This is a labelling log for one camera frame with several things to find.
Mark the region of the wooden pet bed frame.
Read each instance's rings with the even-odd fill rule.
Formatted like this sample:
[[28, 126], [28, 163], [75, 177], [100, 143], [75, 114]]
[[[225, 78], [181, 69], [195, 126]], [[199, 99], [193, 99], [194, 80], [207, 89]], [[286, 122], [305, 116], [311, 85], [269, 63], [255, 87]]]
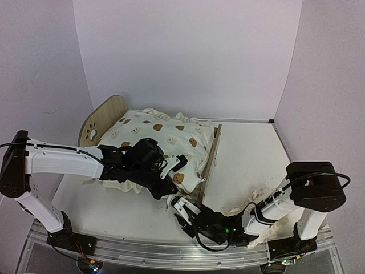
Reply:
[[170, 117], [153, 108], [130, 110], [122, 96], [113, 95], [84, 121], [78, 145], [132, 146], [142, 138], [152, 138], [165, 157], [185, 155], [188, 164], [179, 170], [184, 179], [176, 179], [175, 184], [182, 194], [202, 203], [210, 173], [216, 165], [221, 129], [221, 124], [189, 118], [180, 112]]

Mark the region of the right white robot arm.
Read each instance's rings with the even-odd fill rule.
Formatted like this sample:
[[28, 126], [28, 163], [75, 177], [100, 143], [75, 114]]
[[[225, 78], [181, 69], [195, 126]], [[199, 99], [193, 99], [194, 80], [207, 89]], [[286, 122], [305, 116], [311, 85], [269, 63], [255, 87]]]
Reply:
[[196, 205], [182, 196], [175, 196], [171, 206], [181, 229], [195, 238], [203, 249], [214, 252], [202, 243], [204, 236], [226, 247], [247, 247], [283, 217], [303, 209], [294, 224], [293, 236], [268, 243], [269, 260], [293, 259], [317, 249], [317, 234], [329, 212], [346, 201], [344, 189], [351, 179], [337, 173], [330, 162], [292, 162], [286, 167], [282, 184], [258, 203], [248, 204], [233, 216], [225, 216], [205, 205]]

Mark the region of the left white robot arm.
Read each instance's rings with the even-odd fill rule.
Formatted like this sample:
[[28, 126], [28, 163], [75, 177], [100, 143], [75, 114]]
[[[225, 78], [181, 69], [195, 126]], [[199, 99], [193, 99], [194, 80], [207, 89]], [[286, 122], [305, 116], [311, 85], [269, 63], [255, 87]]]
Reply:
[[73, 231], [64, 211], [41, 197], [32, 174], [70, 174], [102, 181], [126, 180], [146, 189], [159, 200], [177, 193], [168, 176], [187, 163], [184, 155], [165, 157], [157, 141], [139, 140], [134, 146], [67, 147], [30, 139], [27, 131], [18, 131], [7, 148], [1, 164], [1, 194], [12, 198], [38, 219], [47, 230], [47, 243], [53, 247], [92, 255], [96, 238]]

